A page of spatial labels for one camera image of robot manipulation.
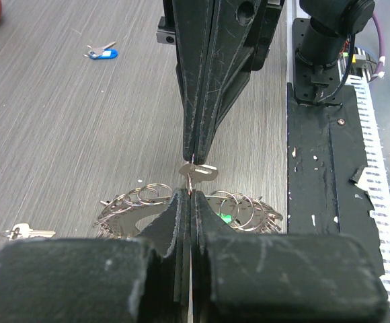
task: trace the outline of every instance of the round hole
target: round hole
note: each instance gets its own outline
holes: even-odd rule
[[[237,21],[242,25],[248,25],[252,22],[255,15],[255,8],[249,1],[244,1],[237,9]]]

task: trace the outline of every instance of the purple cable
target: purple cable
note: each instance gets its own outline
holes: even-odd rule
[[[370,82],[374,81],[377,77],[382,78],[385,73],[383,72],[383,67],[385,66],[385,39],[383,37],[383,31],[381,25],[379,23],[379,19],[377,18],[376,13],[373,13],[373,21],[375,22],[375,26],[377,29],[377,36],[379,37],[379,63],[377,64],[376,70],[373,73],[373,77]]]

